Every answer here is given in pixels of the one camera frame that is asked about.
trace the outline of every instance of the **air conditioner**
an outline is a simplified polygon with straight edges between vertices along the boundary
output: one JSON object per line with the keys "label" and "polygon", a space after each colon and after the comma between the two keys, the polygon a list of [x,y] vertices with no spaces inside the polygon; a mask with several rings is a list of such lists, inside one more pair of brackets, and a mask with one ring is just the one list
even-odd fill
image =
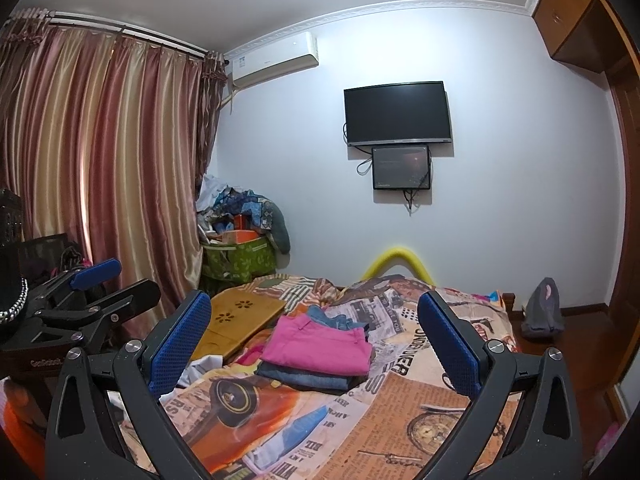
{"label": "air conditioner", "polygon": [[318,64],[316,37],[311,32],[302,32],[274,41],[233,60],[234,86],[247,88]]}

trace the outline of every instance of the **yellow arch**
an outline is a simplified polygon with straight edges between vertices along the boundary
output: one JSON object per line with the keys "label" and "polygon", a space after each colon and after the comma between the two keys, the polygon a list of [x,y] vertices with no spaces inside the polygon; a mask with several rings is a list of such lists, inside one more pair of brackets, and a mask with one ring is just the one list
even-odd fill
{"label": "yellow arch", "polygon": [[367,269],[367,272],[364,273],[362,279],[368,280],[369,278],[373,278],[374,276],[376,276],[377,273],[380,272],[380,269],[393,258],[402,258],[411,266],[418,278],[420,278],[424,282],[429,283],[429,285],[435,286],[435,283],[433,283],[431,276],[427,272],[427,269],[424,268],[422,262],[418,259],[418,256],[404,247],[394,247],[380,254],[380,256],[377,257],[376,260],[370,265],[369,269]]}

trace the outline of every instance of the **silver bolt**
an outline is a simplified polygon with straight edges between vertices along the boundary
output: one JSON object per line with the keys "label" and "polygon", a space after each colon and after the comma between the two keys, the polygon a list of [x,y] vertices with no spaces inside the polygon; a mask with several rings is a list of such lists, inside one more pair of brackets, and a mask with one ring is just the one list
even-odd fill
{"label": "silver bolt", "polygon": [[562,352],[559,351],[557,348],[548,348],[546,350],[546,352],[549,354],[549,357],[551,357],[554,361],[559,361],[560,359],[562,359]]}
{"label": "silver bolt", "polygon": [[504,352],[504,343],[502,341],[498,341],[497,339],[489,339],[486,346],[494,354],[501,354],[502,352]]}
{"label": "silver bolt", "polygon": [[78,359],[80,357],[80,354],[81,354],[81,350],[77,346],[75,346],[71,350],[69,350],[69,352],[66,353],[66,356],[69,359]]}
{"label": "silver bolt", "polygon": [[130,354],[133,354],[133,352],[137,352],[141,348],[142,348],[142,341],[140,341],[140,339],[132,339],[126,345],[124,345],[124,349]]}

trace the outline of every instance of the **blue denim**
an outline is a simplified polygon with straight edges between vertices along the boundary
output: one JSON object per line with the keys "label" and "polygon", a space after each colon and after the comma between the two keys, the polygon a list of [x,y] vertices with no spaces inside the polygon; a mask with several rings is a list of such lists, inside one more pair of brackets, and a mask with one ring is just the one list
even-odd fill
{"label": "blue denim", "polygon": [[352,379],[351,377],[305,372],[304,370],[296,370],[286,366],[273,365],[266,361],[262,361],[258,365],[255,374],[275,379],[283,384],[294,384],[295,386],[304,386],[315,390],[338,390],[341,392],[346,392],[350,389],[349,384]]}
{"label": "blue denim", "polygon": [[329,328],[337,328],[338,330],[352,330],[353,328],[363,328],[366,333],[369,323],[359,323],[353,319],[346,317],[344,314],[338,314],[335,317],[329,317],[317,305],[311,305],[306,314],[316,323]]}

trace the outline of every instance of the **gray plastic bag on floor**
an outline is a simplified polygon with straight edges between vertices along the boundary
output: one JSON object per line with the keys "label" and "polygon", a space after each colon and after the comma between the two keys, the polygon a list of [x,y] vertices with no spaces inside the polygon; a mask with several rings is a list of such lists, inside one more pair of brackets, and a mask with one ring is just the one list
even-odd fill
{"label": "gray plastic bag on floor", "polygon": [[529,298],[522,322],[522,335],[527,339],[555,337],[564,332],[560,313],[560,295],[552,278],[545,278]]}

